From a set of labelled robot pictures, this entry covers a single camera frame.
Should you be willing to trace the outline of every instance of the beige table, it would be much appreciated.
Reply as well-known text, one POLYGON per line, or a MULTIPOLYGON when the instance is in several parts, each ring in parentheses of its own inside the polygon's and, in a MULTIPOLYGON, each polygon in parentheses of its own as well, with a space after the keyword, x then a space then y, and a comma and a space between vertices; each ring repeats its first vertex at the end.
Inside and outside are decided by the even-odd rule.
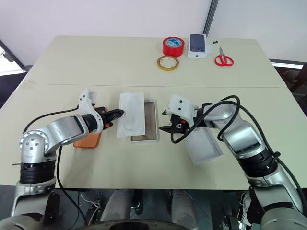
POLYGON ((206 59, 179 57, 175 71, 157 67, 163 38, 59 36, 27 75, 31 84, 157 87, 283 87, 253 39, 218 39, 206 59), (220 46, 235 64, 219 67, 220 46))
MULTIPOLYGON (((18 140, 24 126, 41 114, 73 108, 84 85, 37 85, 24 81, 0 110, 0 184, 14 185, 19 179, 18 140)), ((285 88, 239 87, 126 87, 88 86, 96 91, 97 105, 118 107, 122 92, 142 91, 146 98, 157 100, 158 124, 167 125, 169 117, 161 115, 174 93, 195 104, 216 102, 236 94, 257 118, 274 150, 282 153, 302 187, 305 177, 307 119, 285 88)), ((63 115, 44 118, 31 128, 45 126, 63 115)), ((172 144, 168 133, 159 132, 159 142, 130 144, 128 138, 116 138, 117 126, 103 132, 96 149, 65 146, 60 177, 65 187, 78 188, 189 188, 247 189, 243 172, 223 143, 224 156, 194 166, 184 143, 172 144)))

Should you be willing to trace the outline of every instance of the red scissors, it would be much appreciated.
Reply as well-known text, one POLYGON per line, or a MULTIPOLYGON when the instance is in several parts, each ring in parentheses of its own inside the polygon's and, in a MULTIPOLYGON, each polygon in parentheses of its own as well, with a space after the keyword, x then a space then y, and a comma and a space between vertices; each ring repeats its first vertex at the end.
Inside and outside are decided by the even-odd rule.
POLYGON ((225 55, 221 47, 220 47, 220 55, 216 56, 214 62, 218 66, 232 66, 234 64, 232 58, 225 55))

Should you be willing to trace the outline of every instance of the scissor blade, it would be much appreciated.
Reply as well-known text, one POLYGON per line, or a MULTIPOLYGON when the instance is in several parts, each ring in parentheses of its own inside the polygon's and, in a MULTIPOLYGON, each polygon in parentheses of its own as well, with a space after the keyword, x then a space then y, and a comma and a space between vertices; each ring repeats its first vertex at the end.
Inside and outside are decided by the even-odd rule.
POLYGON ((220 47, 220 54, 223 55, 223 56, 225 55, 225 54, 223 53, 223 50, 222 50, 221 47, 220 47))

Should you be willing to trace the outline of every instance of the yellow tape roll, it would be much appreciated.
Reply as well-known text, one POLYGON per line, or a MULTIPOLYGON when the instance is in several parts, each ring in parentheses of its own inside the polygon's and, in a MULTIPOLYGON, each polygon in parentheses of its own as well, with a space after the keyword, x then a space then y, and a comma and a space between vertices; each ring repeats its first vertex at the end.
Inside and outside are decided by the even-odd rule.
POLYGON ((177 58, 173 57, 173 56, 169 56, 169 55, 164 55, 162 57, 160 57, 158 60, 157 60, 157 65, 160 69, 163 69, 165 71, 170 71, 170 70, 175 70, 177 69, 178 65, 179 65, 179 61, 177 58), (176 63, 174 64, 174 66, 171 66, 171 67, 165 67, 161 64, 161 62, 164 60, 164 59, 173 59, 176 63))

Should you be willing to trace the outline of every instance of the gray chair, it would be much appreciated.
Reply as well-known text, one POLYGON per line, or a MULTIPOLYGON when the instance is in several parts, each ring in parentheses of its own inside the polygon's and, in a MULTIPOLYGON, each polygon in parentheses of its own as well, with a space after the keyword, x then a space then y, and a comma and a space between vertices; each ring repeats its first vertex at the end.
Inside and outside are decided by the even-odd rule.
POLYGON ((302 85, 307 85, 307 63, 303 65, 301 70, 289 70, 283 74, 283 77, 293 86, 289 89, 294 92, 302 85))
MULTIPOLYGON (((303 65, 300 71, 289 70, 285 72, 283 74, 283 78, 286 79, 286 81, 289 83, 293 84, 293 86, 289 88, 292 93, 300 86, 307 85, 307 63, 303 65)), ((299 99, 297 102, 307 116, 307 92, 306 95, 299 99)))

